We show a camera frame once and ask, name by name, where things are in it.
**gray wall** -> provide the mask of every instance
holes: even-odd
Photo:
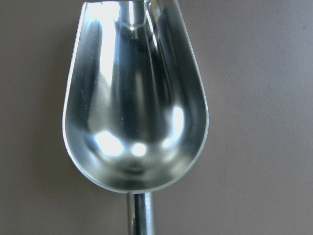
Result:
[[[180,0],[210,107],[203,154],[155,193],[159,235],[313,234],[313,2]],[[0,1],[0,234],[127,233],[73,166],[61,114],[81,0]]]

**gray background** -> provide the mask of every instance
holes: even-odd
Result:
[[[158,235],[313,234],[313,2],[180,0],[210,107],[194,168],[155,193]],[[0,234],[122,235],[126,196],[67,156],[82,1],[0,1]]]

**metal scoop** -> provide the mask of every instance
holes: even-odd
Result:
[[[128,193],[131,235],[153,235],[151,192],[203,149],[208,109],[177,0],[83,5],[63,113],[67,151],[95,184]]]

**scoop handle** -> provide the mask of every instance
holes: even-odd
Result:
[[[152,193],[128,193],[129,235],[155,235]]]

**stainless steel scoop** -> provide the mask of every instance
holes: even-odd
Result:
[[[154,234],[150,192],[191,168],[207,132],[203,86],[177,0],[85,3],[64,141],[88,179],[129,194],[130,234]]]

